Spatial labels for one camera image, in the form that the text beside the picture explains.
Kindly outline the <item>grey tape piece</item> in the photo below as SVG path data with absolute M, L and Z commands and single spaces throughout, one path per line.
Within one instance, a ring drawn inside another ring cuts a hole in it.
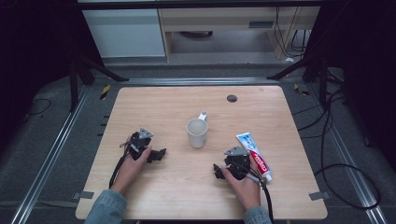
M 309 197 L 312 201 L 316 201 L 316 200 L 330 199 L 331 195 L 327 191 L 317 191 L 317 192 L 311 192 L 309 194 Z
M 73 195 L 74 200 L 79 200 L 79 199 L 92 199 L 94 195 L 94 192 L 90 191 L 80 191 L 80 192 L 75 192 Z

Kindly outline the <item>aluminium floor rail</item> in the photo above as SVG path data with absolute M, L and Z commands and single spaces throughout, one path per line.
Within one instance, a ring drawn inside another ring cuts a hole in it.
M 122 81 L 123 85 L 134 87 L 162 86 L 251 86 L 276 85 L 278 80 L 266 77 L 190 77 L 190 78 L 130 78 Z
M 78 102 L 76 107 L 68 113 L 68 116 L 59 131 L 54 143 L 52 144 L 46 159 L 43 161 L 37 175 L 35 176 L 34 182 L 23 197 L 23 200 L 19 204 L 18 208 L 11 219 L 10 224 L 25 224 L 28 217 L 30 216 L 33 208 L 40 196 L 43 188 L 45 187 L 50 173 L 56 164 L 60 153 L 64 148 L 64 144 L 71 133 L 76 120 L 86 102 L 87 95 L 91 90 L 91 86 L 83 86 L 81 93 L 78 95 Z
M 307 85 L 308 90 L 311 92 L 315 103 L 318 105 L 319 113 L 325 118 L 322 133 L 320 134 L 320 168 L 315 172 L 315 175 L 321 175 L 326 187 L 332 193 L 332 195 L 340 200 L 345 205 L 363 211 L 369 218 L 371 224 L 389 224 L 381 207 L 382 195 L 379 188 L 375 185 L 373 179 L 363 172 L 358 167 L 351 154 L 349 153 L 341 134 L 338 132 L 335 124 L 333 123 L 331 106 L 333 97 L 336 96 L 339 91 L 335 91 L 330 95 L 327 95 L 328 102 L 325 106 L 322 106 L 319 102 L 318 91 L 319 87 L 315 87 L 313 84 Z M 324 163 L 324 146 L 325 137 L 329 136 L 332 140 L 335 151 L 338 153 L 340 162 L 326 165 Z M 346 172 L 346 175 L 357 194 L 359 203 L 353 203 L 348 201 L 346 198 L 341 197 L 333 188 L 329 185 L 329 179 L 326 173 L 331 169 L 340 168 Z

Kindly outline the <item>toothpaste tube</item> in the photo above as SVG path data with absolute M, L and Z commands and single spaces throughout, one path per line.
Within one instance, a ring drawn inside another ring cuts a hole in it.
M 243 146 L 244 149 L 248 150 L 256 162 L 259 172 L 262 177 L 264 177 L 268 182 L 273 180 L 272 172 L 270 167 L 267 165 L 264 160 L 260 150 L 257 148 L 255 141 L 253 140 L 250 133 L 241 133 L 236 136 L 237 140 Z

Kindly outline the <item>white cup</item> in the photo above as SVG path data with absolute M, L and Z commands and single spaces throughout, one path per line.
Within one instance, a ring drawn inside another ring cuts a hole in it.
M 207 112 L 202 111 L 197 119 L 191 119 L 186 125 L 189 144 L 194 148 L 201 148 L 206 143 L 208 124 L 206 122 Z

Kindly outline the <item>black metal stand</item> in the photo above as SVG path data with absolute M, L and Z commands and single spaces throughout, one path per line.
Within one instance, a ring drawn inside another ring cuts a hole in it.
M 128 78 L 114 74 L 103 65 L 96 63 L 82 54 L 75 55 L 69 64 L 71 112 L 75 111 L 78 106 L 78 78 L 81 79 L 84 85 L 91 85 L 94 82 L 91 68 L 117 82 L 128 81 Z
M 328 60 L 324 53 L 312 53 L 308 56 L 304 56 L 299 62 L 294 63 L 282 70 L 281 72 L 268 77 L 271 80 L 280 80 L 287 74 L 297 70 L 298 68 L 304 67 L 305 72 L 303 75 L 304 82 L 312 82 L 316 77 L 319 78 L 319 91 L 318 98 L 322 106 L 325 106 L 328 102 L 327 99 L 327 80 L 328 80 Z

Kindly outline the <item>white cabinet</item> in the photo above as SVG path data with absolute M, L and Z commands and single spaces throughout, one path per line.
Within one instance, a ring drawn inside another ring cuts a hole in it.
M 103 58 L 165 55 L 156 9 L 84 10 L 83 15 Z

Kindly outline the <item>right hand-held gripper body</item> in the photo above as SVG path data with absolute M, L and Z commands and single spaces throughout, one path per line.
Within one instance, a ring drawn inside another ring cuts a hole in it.
M 242 147 L 233 147 L 224 152 L 227 169 L 237 180 L 246 177 L 250 170 L 249 152 Z

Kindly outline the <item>person's left hand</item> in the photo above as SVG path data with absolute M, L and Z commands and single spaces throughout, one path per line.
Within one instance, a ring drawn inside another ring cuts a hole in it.
M 150 152 L 151 146 L 145 146 L 145 150 L 137 160 L 134 160 L 131 155 L 127 155 L 124 158 L 110 189 L 116 191 L 122 196 L 126 196 L 128 189 L 132 186 L 139 172 L 147 163 Z

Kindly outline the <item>person's right hand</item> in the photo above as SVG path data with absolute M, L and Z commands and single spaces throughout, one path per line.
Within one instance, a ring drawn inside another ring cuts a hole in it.
M 221 171 L 231 185 L 238 202 L 242 204 L 245 210 L 262 205 L 261 188 L 258 182 L 247 177 L 237 180 L 226 168 L 222 168 Z

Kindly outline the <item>yellow black tape strip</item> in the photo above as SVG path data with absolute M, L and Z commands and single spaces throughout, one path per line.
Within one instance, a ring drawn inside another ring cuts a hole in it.
M 100 95 L 100 100 L 104 100 L 104 99 L 106 99 L 106 96 L 107 96 L 107 94 L 108 94 L 108 92 L 109 92 L 109 90 L 110 90 L 110 85 L 106 85 L 106 86 L 104 86 L 104 88 L 103 88 L 103 90 L 102 90 L 102 93 L 101 93 L 101 95 Z
M 302 91 L 297 83 L 293 84 L 293 89 L 296 92 L 298 92 L 299 94 L 303 95 L 303 96 L 309 96 L 310 95 L 309 91 Z

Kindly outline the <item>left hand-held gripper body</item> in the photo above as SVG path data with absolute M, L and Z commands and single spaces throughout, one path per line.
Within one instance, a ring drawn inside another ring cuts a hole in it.
M 146 146 L 149 145 L 152 136 L 153 134 L 145 128 L 141 128 L 138 132 L 132 134 L 129 140 L 129 152 L 134 160 L 141 156 Z

